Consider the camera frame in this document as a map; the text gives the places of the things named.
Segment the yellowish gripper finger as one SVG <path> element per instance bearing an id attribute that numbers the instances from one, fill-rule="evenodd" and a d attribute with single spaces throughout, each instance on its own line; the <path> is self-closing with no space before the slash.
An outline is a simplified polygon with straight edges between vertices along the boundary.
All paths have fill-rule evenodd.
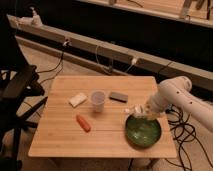
<path id="1" fill-rule="evenodd" d="M 145 114 L 146 114 L 146 118 L 148 120 L 155 120 L 155 119 L 157 119 L 160 116 L 159 113 L 156 113 L 156 112 L 154 112 L 154 111 L 152 111 L 150 109 L 146 109 L 145 110 Z"/>

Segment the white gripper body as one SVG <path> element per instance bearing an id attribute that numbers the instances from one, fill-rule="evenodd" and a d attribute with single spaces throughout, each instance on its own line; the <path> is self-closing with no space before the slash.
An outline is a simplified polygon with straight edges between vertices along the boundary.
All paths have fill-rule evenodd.
<path id="1" fill-rule="evenodd" d="M 159 93 L 156 93 L 148 99 L 148 105 L 152 113 L 160 114 L 165 111 L 167 101 Z"/>

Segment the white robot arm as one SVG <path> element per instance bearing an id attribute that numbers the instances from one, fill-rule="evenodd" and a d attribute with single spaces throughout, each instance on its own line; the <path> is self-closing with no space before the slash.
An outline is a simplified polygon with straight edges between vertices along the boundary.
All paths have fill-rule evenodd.
<path id="1" fill-rule="evenodd" d="M 158 84 L 157 92 L 147 100 L 145 110 L 149 114 L 160 114 L 173 104 L 213 133 L 213 106 L 193 96 L 191 89 L 192 82 L 186 76 L 163 80 Z"/>

